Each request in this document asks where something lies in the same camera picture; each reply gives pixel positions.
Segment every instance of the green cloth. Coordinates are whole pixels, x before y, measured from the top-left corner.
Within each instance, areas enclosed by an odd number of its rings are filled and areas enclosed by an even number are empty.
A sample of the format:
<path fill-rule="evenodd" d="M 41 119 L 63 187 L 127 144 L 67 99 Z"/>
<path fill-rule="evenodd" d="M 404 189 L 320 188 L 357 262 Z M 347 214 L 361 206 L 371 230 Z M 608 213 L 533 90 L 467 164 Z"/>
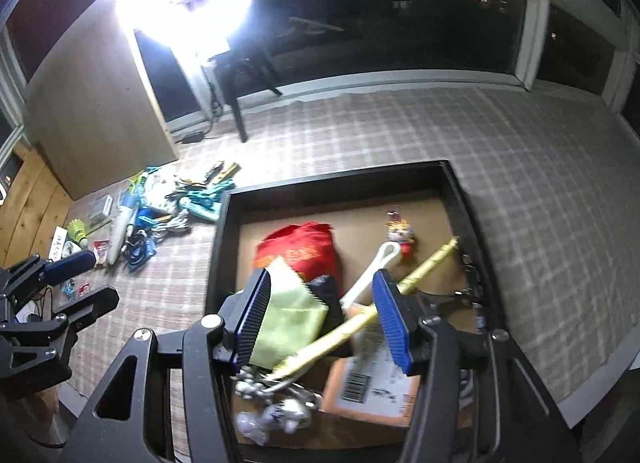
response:
<path fill-rule="evenodd" d="M 282 257 L 276 257 L 267 270 L 271 298 L 249 363 L 273 369 L 318 338 L 328 308 Z"/>

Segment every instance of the small box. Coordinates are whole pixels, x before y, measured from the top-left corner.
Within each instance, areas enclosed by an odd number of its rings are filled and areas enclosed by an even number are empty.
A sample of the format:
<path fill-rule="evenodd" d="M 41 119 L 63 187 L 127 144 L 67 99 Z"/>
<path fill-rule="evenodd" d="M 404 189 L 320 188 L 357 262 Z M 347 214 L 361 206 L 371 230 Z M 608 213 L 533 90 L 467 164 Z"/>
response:
<path fill-rule="evenodd" d="M 104 220 L 109 219 L 111 216 L 111 208 L 113 207 L 113 197 L 110 194 L 105 194 L 94 203 L 89 214 L 89 222 L 91 226 L 102 223 Z"/>
<path fill-rule="evenodd" d="M 358 313 L 352 305 L 349 316 Z M 326 380 L 320 410 L 360 421 L 409 427 L 420 377 L 408 377 L 394 364 L 378 322 L 353 339 L 354 357 L 338 359 Z"/>
<path fill-rule="evenodd" d="M 56 231 L 53 232 L 53 239 L 51 239 L 51 246 L 49 248 L 49 259 L 52 261 L 62 259 L 62 250 L 64 249 L 65 241 L 66 230 L 61 226 L 56 226 Z"/>

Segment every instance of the plaid carpet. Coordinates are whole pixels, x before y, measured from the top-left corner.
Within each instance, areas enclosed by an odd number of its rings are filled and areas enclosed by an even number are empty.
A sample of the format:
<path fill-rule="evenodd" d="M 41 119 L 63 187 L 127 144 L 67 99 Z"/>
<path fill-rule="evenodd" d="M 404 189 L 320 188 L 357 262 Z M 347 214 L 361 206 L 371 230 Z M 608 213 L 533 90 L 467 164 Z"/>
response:
<path fill-rule="evenodd" d="M 510 329 L 556 401 L 580 386 L 638 323 L 640 149 L 603 109 L 540 94 L 433 88 L 343 94 L 246 116 L 180 146 L 178 172 L 242 165 L 238 186 L 368 166 L 449 159 L 488 245 Z M 74 204 L 86 215 L 93 194 Z M 180 330 L 202 313 L 215 226 L 168 239 L 140 273 L 96 271 L 120 294 L 80 334 L 70 383 L 89 395 L 124 342 L 146 326 Z M 175 444 L 186 453 L 181 382 Z"/>

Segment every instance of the blue gripper pad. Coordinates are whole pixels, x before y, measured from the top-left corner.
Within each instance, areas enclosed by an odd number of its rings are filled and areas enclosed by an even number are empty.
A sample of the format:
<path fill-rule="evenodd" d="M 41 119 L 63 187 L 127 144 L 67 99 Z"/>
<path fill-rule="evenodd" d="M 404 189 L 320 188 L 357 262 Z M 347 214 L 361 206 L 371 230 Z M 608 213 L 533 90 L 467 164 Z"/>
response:
<path fill-rule="evenodd" d="M 72 277 L 77 277 L 95 266 L 95 255 L 88 250 L 72 253 L 55 263 L 44 266 L 44 282 L 49 286 L 57 286 Z"/>
<path fill-rule="evenodd" d="M 271 277 L 264 268 L 254 270 L 242 293 L 226 298 L 218 312 L 225 320 L 218 360 L 223 359 L 237 368 L 249 363 L 270 298 Z"/>
<path fill-rule="evenodd" d="M 410 333 L 415 330 L 415 325 L 411 324 L 413 314 L 406 308 L 406 299 L 411 297 L 405 297 L 398 291 L 386 269 L 379 269 L 373 274 L 371 293 L 394 363 L 408 375 L 414 365 Z"/>

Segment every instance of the small figurine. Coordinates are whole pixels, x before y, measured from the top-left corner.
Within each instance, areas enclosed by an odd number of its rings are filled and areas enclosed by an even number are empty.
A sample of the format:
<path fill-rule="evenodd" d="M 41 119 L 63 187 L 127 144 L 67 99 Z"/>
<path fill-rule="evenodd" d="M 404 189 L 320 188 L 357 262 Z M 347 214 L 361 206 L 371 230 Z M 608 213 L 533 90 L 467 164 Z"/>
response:
<path fill-rule="evenodd" d="M 414 230 L 406 220 L 400 217 L 400 210 L 393 206 L 387 212 L 386 240 L 400 245 L 402 257 L 407 258 L 414 254 Z"/>

